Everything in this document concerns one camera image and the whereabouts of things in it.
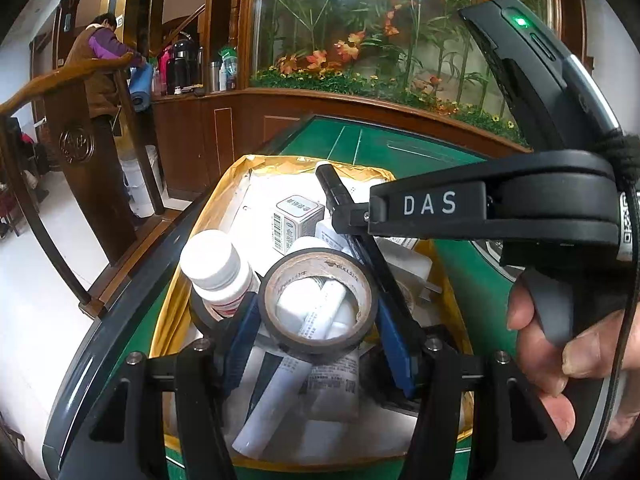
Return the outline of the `person right hand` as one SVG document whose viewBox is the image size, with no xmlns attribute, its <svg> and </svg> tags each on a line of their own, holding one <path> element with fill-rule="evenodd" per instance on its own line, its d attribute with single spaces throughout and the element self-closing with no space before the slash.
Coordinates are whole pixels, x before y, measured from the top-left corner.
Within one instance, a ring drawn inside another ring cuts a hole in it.
<svg viewBox="0 0 640 480">
<path fill-rule="evenodd" d="M 538 388 L 542 404 L 564 439 L 576 424 L 574 406 L 564 389 L 571 379 L 605 378 L 611 374 L 623 317 L 623 311 L 615 311 L 559 348 L 547 340 L 525 285 L 516 282 L 511 289 L 506 328 L 518 333 L 518 366 Z M 608 426 L 608 440 L 622 440 L 639 418 L 639 358 L 639 319 L 634 318 L 623 359 L 626 387 L 620 407 Z"/>
</svg>

